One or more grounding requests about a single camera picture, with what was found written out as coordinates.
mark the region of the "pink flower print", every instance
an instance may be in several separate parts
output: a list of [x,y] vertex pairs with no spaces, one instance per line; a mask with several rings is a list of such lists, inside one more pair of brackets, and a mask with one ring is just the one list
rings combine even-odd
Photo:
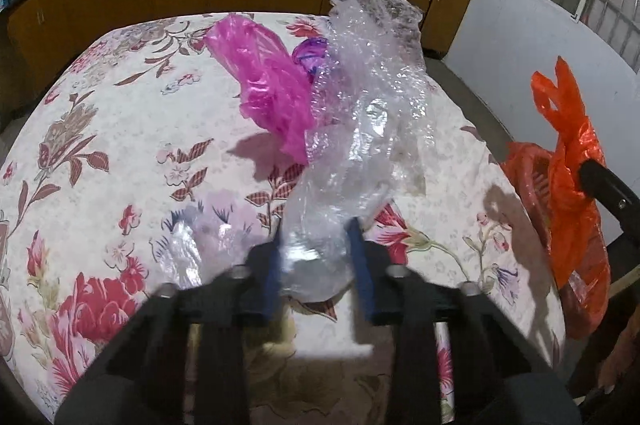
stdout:
[[494,243],[498,250],[509,251],[509,242],[502,232],[497,231],[494,233]]
[[8,185],[11,182],[11,178],[14,177],[15,171],[18,168],[15,161],[12,161],[6,166],[4,174],[2,174],[2,185]]
[[33,234],[31,246],[27,248],[27,273],[32,277],[40,278],[43,274],[43,264],[46,264],[47,254],[49,251],[44,246],[44,239],[41,238],[39,232]]
[[127,239],[118,239],[104,248],[104,261],[109,268],[124,271],[127,268],[127,257],[133,252],[134,244]]
[[189,179],[189,164],[188,163],[171,163],[170,169],[164,173],[166,184],[181,185],[182,182]]
[[57,97],[60,96],[60,86],[54,85],[49,89],[47,96],[44,97],[44,105],[49,105],[52,101],[54,101]]
[[130,295],[145,288],[145,278],[149,275],[146,267],[136,257],[127,257],[127,267],[120,274],[120,281]]
[[489,224],[489,216],[486,215],[486,212],[478,212],[476,215],[476,220],[481,227],[485,227]]
[[307,18],[297,17],[296,20],[287,26],[287,30],[294,37],[320,37],[320,31],[316,24]]
[[159,164],[165,163],[168,159],[172,161],[174,159],[174,146],[170,143],[167,143],[158,151],[158,154],[156,154],[156,160]]
[[138,227],[140,224],[140,215],[142,215],[142,210],[139,210],[132,204],[124,209],[122,219],[118,223],[118,226],[122,229],[122,235],[129,235],[131,228]]

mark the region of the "clear plastic bag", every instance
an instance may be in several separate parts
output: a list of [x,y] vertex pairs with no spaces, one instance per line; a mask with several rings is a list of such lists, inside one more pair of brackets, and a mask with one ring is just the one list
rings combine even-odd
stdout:
[[331,0],[328,58],[316,72],[309,167],[282,222],[282,286],[303,302],[351,281],[344,225],[366,227],[396,190],[424,193],[433,169],[422,12],[407,0]]

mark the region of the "plastic wrap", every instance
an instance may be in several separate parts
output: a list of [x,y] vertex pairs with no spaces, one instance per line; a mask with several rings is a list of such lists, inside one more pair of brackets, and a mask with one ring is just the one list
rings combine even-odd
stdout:
[[213,280],[223,271],[242,264],[260,238],[246,228],[233,228],[213,211],[190,206],[174,224],[167,253],[159,265],[180,289],[194,288]]
[[331,0],[316,72],[309,167],[282,222],[284,293],[323,301],[351,280],[344,225],[366,227],[398,189],[424,193],[433,119],[418,23],[407,0]]
[[313,125],[311,85],[280,38],[231,13],[205,36],[213,57],[240,83],[240,113],[282,140],[282,151],[306,164],[305,131]]

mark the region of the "crumpled plastic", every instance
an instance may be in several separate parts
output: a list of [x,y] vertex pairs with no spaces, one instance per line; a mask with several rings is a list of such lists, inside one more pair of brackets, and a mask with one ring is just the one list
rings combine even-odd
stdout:
[[607,310],[610,269],[600,214],[580,190],[578,170],[590,158],[604,165],[604,154],[562,58],[556,76],[557,87],[539,72],[531,79],[538,111],[558,131],[556,151],[515,143],[502,168],[548,251],[567,335],[580,339],[600,325]]
[[240,83],[240,113],[282,141],[282,152],[305,164],[311,129],[311,84],[273,31],[230,13],[205,35],[211,55]]
[[423,194],[436,166],[422,12],[407,0],[331,2],[309,166],[282,220],[282,289],[302,302],[329,299],[351,281],[347,221],[369,226],[394,191]]

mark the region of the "red flower print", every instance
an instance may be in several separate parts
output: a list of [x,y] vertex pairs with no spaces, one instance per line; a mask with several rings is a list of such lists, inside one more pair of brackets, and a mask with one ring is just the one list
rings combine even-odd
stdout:
[[47,96],[44,97],[44,105],[49,105],[52,101],[54,101],[57,97],[60,96],[60,86],[54,85],[49,89]]
[[127,257],[127,267],[120,274],[120,281],[131,295],[145,288],[145,278],[148,271],[136,257]]
[[47,258],[47,249],[44,246],[44,239],[38,235],[38,231],[33,234],[31,246],[27,248],[29,258],[27,259],[27,272],[32,277],[42,276],[42,264]]
[[498,250],[509,251],[509,243],[502,232],[494,233],[494,243]]
[[448,347],[438,350],[438,377],[440,378],[440,393],[442,397],[453,391],[453,362]]
[[476,220],[481,227],[485,227],[489,224],[489,216],[486,215],[486,212],[478,212],[476,215]]
[[122,219],[118,223],[118,226],[122,229],[122,235],[129,235],[131,228],[137,228],[140,224],[140,215],[142,211],[137,209],[132,204],[122,212]]
[[14,161],[9,163],[4,170],[4,174],[2,174],[2,185],[8,185],[11,181],[11,178],[14,177],[15,170],[17,169],[17,164]]
[[84,274],[78,275],[73,294],[48,321],[56,346],[51,374],[60,395],[66,395],[95,358],[95,344],[110,341],[137,307],[119,279],[91,277],[85,282]]
[[376,216],[376,221],[384,226],[382,232],[376,237],[376,242],[387,247],[391,262],[407,264],[406,249],[408,246],[403,241],[410,237],[410,234],[402,215],[394,211],[391,204],[387,204]]
[[304,17],[296,18],[296,21],[287,26],[287,30],[291,32],[294,37],[320,37],[320,31],[316,27],[316,24]]

